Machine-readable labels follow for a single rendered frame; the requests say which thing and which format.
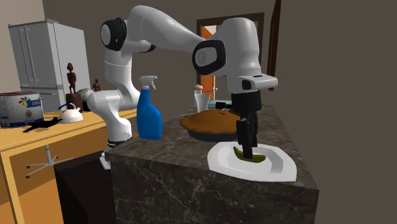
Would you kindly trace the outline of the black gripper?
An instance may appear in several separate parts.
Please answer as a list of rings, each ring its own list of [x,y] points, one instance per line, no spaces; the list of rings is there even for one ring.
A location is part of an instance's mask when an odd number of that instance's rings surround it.
[[[232,94],[231,99],[233,110],[240,116],[240,119],[236,121],[236,128],[238,143],[243,147],[243,157],[253,158],[252,147],[257,147],[258,121],[256,112],[261,110],[261,93],[256,90]]]

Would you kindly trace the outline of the green pickle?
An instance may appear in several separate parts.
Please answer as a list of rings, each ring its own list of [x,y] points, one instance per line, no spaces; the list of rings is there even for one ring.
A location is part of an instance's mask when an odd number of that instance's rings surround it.
[[[233,151],[235,153],[235,156],[239,160],[243,160],[243,161],[247,161],[247,162],[260,163],[260,162],[262,162],[262,161],[264,161],[266,159],[266,155],[263,155],[263,154],[257,154],[257,155],[253,155],[251,158],[246,158],[243,155],[243,151],[238,149],[235,146],[233,147]]]

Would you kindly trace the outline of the brown pie in dark dish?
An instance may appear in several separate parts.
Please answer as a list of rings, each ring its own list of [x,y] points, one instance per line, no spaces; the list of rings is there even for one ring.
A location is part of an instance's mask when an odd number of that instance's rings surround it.
[[[237,120],[240,117],[233,113],[211,109],[186,116],[179,124],[197,140],[218,143],[237,139]]]

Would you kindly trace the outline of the white plate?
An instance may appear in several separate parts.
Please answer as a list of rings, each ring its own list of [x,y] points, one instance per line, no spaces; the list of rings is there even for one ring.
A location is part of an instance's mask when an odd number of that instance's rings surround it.
[[[248,162],[238,158],[234,149],[242,149],[237,142],[219,142],[207,154],[211,171],[259,182],[294,182],[297,168],[293,159],[280,148],[259,144],[252,148],[254,156],[265,156],[261,162]]]

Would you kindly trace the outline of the teal flat object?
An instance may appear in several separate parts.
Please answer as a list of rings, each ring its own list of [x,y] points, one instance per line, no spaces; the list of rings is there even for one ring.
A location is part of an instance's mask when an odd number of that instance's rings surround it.
[[[227,100],[211,100],[208,103],[208,108],[209,109],[216,109],[215,108],[216,102],[226,102],[227,104],[231,104],[232,105],[232,102],[231,101],[227,101]]]

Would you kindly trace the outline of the white cup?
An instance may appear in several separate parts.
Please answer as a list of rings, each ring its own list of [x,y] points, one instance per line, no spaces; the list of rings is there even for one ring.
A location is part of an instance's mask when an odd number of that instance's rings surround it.
[[[210,94],[195,94],[195,102],[198,113],[207,110],[210,97]]]

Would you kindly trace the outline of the dark brown wooden panel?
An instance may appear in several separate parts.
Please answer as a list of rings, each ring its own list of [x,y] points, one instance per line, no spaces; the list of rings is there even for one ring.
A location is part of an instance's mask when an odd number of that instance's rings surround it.
[[[277,47],[278,47],[278,37],[279,37],[279,22],[281,16],[281,3],[282,0],[275,0],[274,10],[270,21],[267,74],[273,77],[275,77],[275,69],[277,62]]]

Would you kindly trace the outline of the blue spray bottle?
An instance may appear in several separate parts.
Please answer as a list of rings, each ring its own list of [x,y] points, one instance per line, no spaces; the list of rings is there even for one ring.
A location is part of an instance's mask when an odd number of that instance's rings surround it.
[[[137,104],[137,130],[142,139],[159,140],[162,137],[162,114],[151,104],[151,90],[157,76],[142,76],[139,81],[142,90]]]

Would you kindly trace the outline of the grey round object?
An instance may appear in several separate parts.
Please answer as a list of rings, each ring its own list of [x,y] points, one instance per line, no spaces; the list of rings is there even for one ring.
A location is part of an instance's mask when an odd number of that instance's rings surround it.
[[[77,91],[77,93],[81,95],[81,100],[83,103],[83,110],[90,111],[88,104],[87,104],[87,99],[90,94],[94,93],[94,91],[90,88],[83,88],[83,89]]]

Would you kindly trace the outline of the white kettle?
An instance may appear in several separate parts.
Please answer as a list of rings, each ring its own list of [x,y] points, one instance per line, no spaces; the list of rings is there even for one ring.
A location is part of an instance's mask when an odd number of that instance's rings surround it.
[[[66,109],[59,115],[59,120],[61,123],[76,123],[83,120],[83,115],[80,113],[80,108],[76,107],[73,103],[63,104],[59,107],[62,109],[65,106],[72,106],[72,109]]]

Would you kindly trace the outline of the tall brown figure statue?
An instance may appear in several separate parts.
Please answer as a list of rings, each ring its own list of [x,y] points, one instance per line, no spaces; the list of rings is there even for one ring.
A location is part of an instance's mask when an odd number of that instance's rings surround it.
[[[69,94],[66,94],[66,102],[74,104],[77,108],[80,108],[80,112],[83,111],[83,101],[81,94],[76,91],[76,73],[73,72],[73,65],[69,62],[67,64],[67,80],[69,83]]]

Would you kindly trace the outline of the grey office chair base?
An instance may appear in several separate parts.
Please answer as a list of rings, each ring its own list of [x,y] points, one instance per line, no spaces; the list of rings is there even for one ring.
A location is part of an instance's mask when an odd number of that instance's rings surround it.
[[[62,162],[66,162],[66,161],[69,161],[69,160],[73,160],[73,159],[74,159],[74,157],[71,157],[71,158],[59,160],[59,156],[58,156],[58,155],[55,155],[55,156],[53,157],[52,154],[51,154],[50,147],[49,147],[48,144],[45,145],[45,153],[46,153],[46,163],[41,163],[41,164],[28,164],[28,165],[26,165],[26,168],[27,168],[27,169],[30,169],[32,166],[38,166],[37,169],[35,169],[34,171],[29,172],[29,173],[27,173],[27,174],[25,175],[25,178],[26,178],[26,179],[29,179],[30,176],[31,176],[32,174],[34,174],[34,173],[36,173],[36,172],[38,172],[38,171],[41,171],[41,170],[43,170],[43,169],[45,169],[45,168],[47,168],[47,167],[53,167],[53,166],[56,165],[56,164],[60,164],[60,163],[62,163]]]

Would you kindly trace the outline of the grey refrigerator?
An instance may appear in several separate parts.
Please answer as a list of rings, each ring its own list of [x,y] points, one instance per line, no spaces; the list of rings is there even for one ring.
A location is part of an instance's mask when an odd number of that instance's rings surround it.
[[[76,90],[90,88],[85,35],[81,29],[46,19],[9,25],[20,88],[39,93],[45,113],[66,103],[68,63],[77,76]]]

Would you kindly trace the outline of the yellow wooden desk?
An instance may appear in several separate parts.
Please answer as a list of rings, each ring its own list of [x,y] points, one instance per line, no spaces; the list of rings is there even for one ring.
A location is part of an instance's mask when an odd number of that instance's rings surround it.
[[[102,151],[108,141],[104,121],[92,112],[83,113],[83,121],[57,124],[47,129],[25,132],[24,128],[0,128],[0,184],[10,198],[14,224],[64,224],[53,167],[30,176],[46,163],[45,145],[59,160],[78,158]]]

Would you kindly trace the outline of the white paint can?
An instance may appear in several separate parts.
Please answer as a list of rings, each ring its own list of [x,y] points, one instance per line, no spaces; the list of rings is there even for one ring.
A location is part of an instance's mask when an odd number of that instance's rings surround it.
[[[0,126],[23,127],[44,120],[39,93],[31,91],[0,93]]]

